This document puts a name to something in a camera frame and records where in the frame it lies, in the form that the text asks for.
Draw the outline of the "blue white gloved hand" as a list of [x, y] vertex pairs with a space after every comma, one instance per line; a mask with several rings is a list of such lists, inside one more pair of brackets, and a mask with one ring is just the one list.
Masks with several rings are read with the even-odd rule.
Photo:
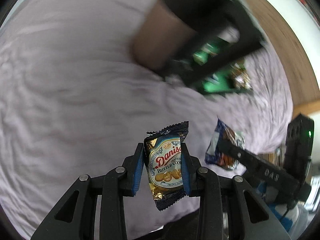
[[271, 186], [267, 186], [266, 183], [260, 183], [256, 188], [256, 192], [262, 197], [273, 214], [279, 219], [291, 239], [298, 239], [308, 226], [309, 213], [304, 206], [297, 204], [285, 215], [287, 205], [276, 203], [278, 190]]

